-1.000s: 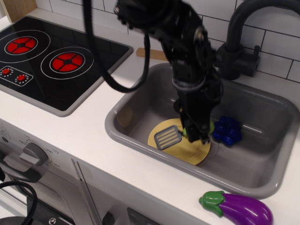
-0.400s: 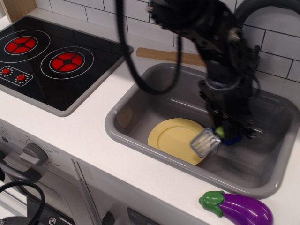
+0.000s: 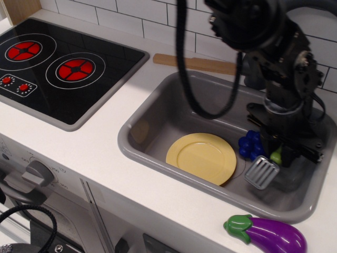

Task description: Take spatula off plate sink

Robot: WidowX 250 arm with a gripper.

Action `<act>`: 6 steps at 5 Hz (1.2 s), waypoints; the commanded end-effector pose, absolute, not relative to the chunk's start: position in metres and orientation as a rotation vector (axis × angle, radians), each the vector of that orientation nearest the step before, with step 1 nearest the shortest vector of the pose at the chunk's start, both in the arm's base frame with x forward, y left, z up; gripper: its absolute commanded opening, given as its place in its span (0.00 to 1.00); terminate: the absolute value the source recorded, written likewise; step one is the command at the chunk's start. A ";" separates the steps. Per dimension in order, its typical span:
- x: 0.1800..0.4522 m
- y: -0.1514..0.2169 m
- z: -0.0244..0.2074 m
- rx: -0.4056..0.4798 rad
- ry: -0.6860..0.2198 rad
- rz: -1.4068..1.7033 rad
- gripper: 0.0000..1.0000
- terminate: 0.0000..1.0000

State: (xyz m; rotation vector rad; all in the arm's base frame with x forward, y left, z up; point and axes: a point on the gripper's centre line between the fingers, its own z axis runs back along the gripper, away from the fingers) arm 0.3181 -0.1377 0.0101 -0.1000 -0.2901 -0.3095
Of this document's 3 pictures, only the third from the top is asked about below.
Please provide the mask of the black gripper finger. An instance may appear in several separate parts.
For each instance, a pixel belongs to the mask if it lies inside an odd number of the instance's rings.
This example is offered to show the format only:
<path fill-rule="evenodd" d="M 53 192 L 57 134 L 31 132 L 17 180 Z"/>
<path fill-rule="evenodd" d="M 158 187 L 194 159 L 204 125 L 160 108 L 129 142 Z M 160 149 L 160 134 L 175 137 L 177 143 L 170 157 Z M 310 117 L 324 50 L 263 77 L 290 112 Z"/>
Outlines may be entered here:
<path fill-rule="evenodd" d="M 292 162 L 300 156 L 300 153 L 286 145 L 281 146 L 281 164 L 285 168 L 289 168 Z"/>
<path fill-rule="evenodd" d="M 260 139 L 266 157 L 270 160 L 281 160 L 282 145 L 279 136 L 274 133 L 261 131 Z"/>

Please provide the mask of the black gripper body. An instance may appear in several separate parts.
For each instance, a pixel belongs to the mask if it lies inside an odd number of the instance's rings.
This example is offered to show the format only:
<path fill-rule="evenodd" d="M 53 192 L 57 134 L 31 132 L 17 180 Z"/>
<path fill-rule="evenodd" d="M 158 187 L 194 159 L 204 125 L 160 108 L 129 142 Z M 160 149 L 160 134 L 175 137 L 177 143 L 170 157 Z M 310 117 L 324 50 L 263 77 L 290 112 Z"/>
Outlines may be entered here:
<path fill-rule="evenodd" d="M 325 146 L 324 131 L 320 124 L 325 118 L 313 111 L 306 115 L 306 108 L 294 111 L 271 111 L 267 106 L 258 103 L 247 105 L 248 119 L 260 127 L 260 131 L 274 133 L 279 136 L 281 145 L 286 145 L 300 153 L 311 162 L 321 162 Z"/>

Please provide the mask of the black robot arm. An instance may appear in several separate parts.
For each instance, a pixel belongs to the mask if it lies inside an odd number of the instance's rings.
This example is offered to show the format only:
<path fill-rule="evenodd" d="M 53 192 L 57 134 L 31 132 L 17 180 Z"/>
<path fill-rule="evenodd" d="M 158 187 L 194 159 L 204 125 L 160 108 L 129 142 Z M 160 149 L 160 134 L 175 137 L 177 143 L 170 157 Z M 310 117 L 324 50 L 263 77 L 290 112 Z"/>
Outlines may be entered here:
<path fill-rule="evenodd" d="M 319 163 L 324 142 L 312 115 L 319 102 L 315 89 L 322 72 L 299 26 L 291 21 L 283 1 L 206 1 L 213 12 L 213 31 L 229 47 L 256 64 L 266 94 L 261 104 L 247 105 L 248 117 L 260 127 L 264 151 L 281 150 L 288 167 L 298 156 Z"/>

